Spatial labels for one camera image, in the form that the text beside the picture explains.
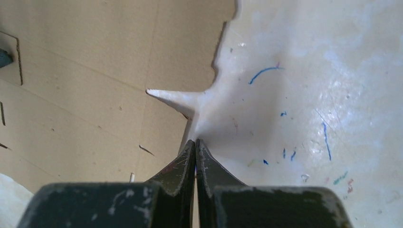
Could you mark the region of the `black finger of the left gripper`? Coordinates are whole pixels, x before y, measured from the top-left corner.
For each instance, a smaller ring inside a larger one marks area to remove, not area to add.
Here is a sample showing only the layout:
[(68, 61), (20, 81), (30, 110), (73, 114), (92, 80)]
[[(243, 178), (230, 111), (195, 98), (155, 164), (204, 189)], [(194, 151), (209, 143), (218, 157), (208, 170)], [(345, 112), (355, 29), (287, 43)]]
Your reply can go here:
[(0, 68), (8, 66), (14, 62), (13, 56), (6, 50), (0, 49)]

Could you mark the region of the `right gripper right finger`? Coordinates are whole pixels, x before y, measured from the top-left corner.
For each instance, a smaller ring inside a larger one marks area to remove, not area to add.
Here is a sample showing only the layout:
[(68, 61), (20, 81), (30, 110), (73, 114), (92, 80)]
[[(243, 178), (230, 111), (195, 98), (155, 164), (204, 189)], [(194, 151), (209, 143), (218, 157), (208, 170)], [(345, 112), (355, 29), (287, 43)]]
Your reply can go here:
[(195, 143), (200, 227), (350, 228), (339, 197), (324, 187), (248, 186)]

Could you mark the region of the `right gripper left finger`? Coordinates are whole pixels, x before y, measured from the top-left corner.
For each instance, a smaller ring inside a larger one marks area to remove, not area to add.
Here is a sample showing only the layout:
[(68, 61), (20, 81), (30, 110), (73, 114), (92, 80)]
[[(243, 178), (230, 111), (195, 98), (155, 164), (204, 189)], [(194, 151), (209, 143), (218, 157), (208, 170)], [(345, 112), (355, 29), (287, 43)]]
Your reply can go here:
[(43, 186), (20, 228), (190, 228), (195, 143), (144, 182), (75, 182)]

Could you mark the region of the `brown cardboard box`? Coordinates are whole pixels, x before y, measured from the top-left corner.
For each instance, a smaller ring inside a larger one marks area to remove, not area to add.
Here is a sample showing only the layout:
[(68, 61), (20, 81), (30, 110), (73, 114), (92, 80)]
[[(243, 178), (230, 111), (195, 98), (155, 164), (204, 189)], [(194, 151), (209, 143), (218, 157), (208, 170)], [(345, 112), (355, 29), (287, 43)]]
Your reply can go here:
[(0, 171), (51, 182), (147, 179), (186, 119), (146, 89), (203, 91), (233, 0), (3, 0), (23, 84), (0, 83)]

